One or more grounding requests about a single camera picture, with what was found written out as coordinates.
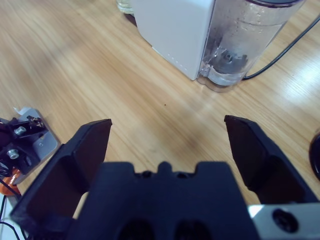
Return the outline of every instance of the wooden table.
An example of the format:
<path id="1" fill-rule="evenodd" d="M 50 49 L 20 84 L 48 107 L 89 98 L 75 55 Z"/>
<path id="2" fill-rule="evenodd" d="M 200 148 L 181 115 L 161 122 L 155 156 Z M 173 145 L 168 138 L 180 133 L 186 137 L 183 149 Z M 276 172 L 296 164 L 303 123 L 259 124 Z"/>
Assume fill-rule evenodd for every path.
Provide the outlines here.
<path id="1" fill-rule="evenodd" d="M 269 63 L 320 12 L 309 0 L 252 72 Z M 0 0 L 0 116 L 38 109 L 62 143 L 88 122 L 111 118 L 106 161 L 156 171 L 162 161 L 193 172 L 199 161 L 226 161 L 248 204 L 258 203 L 234 164 L 225 115 L 257 122 L 312 190 L 320 182 L 308 150 L 320 127 L 320 24 L 276 65 L 217 93 L 187 79 L 158 55 L 115 0 Z M 23 193 L 39 166 L 19 189 Z"/>

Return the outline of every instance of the screw head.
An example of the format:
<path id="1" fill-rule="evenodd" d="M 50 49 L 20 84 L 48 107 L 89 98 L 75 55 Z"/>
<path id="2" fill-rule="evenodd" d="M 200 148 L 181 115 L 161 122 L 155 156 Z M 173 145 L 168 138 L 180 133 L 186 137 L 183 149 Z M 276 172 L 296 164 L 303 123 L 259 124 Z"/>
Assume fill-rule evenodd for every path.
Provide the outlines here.
<path id="1" fill-rule="evenodd" d="M 15 134 L 21 136 L 27 131 L 27 129 L 25 127 L 23 127 L 23 126 L 20 126 L 20 127 L 16 128 L 13 131 L 14 131 Z"/>
<path id="2" fill-rule="evenodd" d="M 10 149 L 9 151 L 6 152 L 6 154 L 12 160 L 17 159 L 19 157 L 19 153 L 17 149 Z"/>

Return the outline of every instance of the glass jar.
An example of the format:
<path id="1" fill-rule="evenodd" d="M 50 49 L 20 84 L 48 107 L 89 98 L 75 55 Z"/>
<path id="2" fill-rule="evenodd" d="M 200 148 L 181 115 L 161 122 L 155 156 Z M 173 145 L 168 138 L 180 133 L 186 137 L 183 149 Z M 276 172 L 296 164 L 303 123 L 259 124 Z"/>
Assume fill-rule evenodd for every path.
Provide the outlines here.
<path id="1" fill-rule="evenodd" d="M 133 14 L 134 11 L 131 7 L 131 1 L 130 0 L 116 0 L 116 5 L 120 12 L 124 14 Z"/>
<path id="2" fill-rule="evenodd" d="M 199 73 L 226 89 L 243 79 L 304 0 L 215 0 Z"/>

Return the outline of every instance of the white plastic housing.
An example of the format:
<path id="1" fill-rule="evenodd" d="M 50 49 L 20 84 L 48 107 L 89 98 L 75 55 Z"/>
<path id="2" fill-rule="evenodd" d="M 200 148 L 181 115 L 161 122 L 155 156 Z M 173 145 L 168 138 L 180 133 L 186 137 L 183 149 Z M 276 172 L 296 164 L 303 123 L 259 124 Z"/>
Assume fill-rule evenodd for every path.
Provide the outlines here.
<path id="1" fill-rule="evenodd" d="M 131 0 L 141 36 L 191 80 L 199 75 L 215 0 Z"/>

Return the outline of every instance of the power cord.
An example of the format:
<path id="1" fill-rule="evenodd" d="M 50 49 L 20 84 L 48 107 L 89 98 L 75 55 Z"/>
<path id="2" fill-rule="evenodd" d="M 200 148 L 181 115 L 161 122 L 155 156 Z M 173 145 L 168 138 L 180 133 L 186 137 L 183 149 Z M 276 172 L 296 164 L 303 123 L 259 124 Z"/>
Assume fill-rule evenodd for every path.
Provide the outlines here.
<path id="1" fill-rule="evenodd" d="M 1 178 L 0 178 L 0 183 L 3 184 L 10 192 L 12 192 L 16 198 L 19 200 L 21 195 L 17 193 L 15 190 L 13 190 L 8 184 L 6 184 Z"/>
<path id="2" fill-rule="evenodd" d="M 4 207 L 5 207 L 6 198 L 7 198 L 7 196 L 4 195 L 4 196 L 3 196 L 3 199 L 2 199 L 2 204 L 1 204 L 0 219 L 2 218 L 2 214 L 3 214 L 3 212 L 4 212 Z M 0 220 L 0 224 L 6 225 L 6 226 L 8 226 L 9 228 L 11 228 L 11 229 L 13 230 L 13 232 L 14 232 L 14 235 L 15 235 L 16 239 L 17 239 L 17 240 L 20 240 L 20 238 L 19 238 L 19 236 L 18 236 L 18 233 L 17 233 L 17 231 L 15 230 L 14 226 L 12 226 L 11 224 L 9 224 L 9 223 L 7 223 L 7 222 L 5 222 L 5 221 L 1 221 L 1 220 Z"/>
<path id="3" fill-rule="evenodd" d="M 21 195 L 19 193 L 17 193 L 15 190 L 13 190 L 8 184 L 6 184 L 1 178 L 0 178 L 0 183 L 2 183 L 8 190 L 10 190 L 17 198 L 17 200 L 19 200 L 19 198 L 21 197 Z M 4 212 L 4 207 L 5 207 L 5 201 L 6 201 L 6 198 L 7 196 L 4 195 L 3 196 L 3 199 L 2 199 L 2 204 L 1 204 L 1 210 L 0 210 L 0 224 L 3 224 L 3 225 L 6 225 L 8 226 L 9 228 L 11 228 L 14 232 L 14 235 L 16 237 L 17 240 L 20 240 L 19 238 L 19 235 L 17 234 L 17 231 L 16 229 L 14 228 L 14 226 L 12 226 L 11 224 L 7 223 L 7 222 L 4 222 L 4 221 L 1 221 L 1 218 L 2 218 L 2 215 L 3 215 L 3 212 Z M 22 233 L 22 236 L 23 238 L 26 240 L 27 239 L 27 236 L 26 236 L 26 233 L 25 231 L 20 227 L 20 230 L 21 230 L 21 233 Z"/>
<path id="4" fill-rule="evenodd" d="M 254 77 L 262 74 L 268 68 L 270 68 L 273 64 L 275 64 L 283 55 L 285 55 L 310 29 L 312 29 L 318 22 L 320 21 L 320 14 L 315 18 L 315 20 L 299 35 L 291 42 L 275 59 L 273 59 L 268 65 L 259 71 L 251 74 L 249 76 L 245 76 L 242 81 L 253 79 Z"/>

